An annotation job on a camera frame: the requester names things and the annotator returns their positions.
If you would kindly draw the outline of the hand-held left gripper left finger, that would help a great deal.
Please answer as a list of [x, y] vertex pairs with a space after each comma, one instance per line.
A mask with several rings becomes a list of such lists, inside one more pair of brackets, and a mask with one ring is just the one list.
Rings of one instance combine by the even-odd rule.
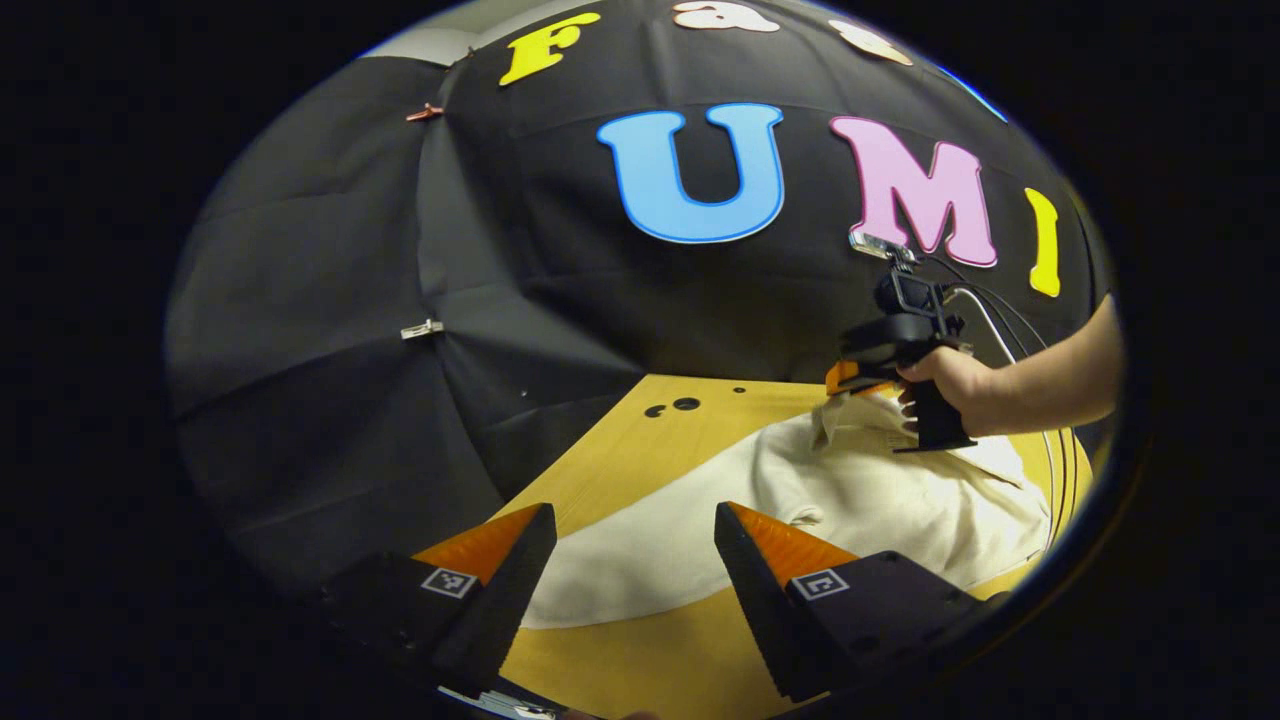
[[422, 688], [492, 691], [558, 541], [531, 503], [416, 553], [370, 553], [320, 584], [338, 635]]

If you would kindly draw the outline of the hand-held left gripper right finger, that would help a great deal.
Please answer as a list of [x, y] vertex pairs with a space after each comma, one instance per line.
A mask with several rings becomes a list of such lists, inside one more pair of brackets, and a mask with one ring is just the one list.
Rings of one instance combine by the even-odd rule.
[[941, 666], [986, 603], [899, 551], [856, 556], [736, 502], [714, 542], [776, 689], [800, 702]]

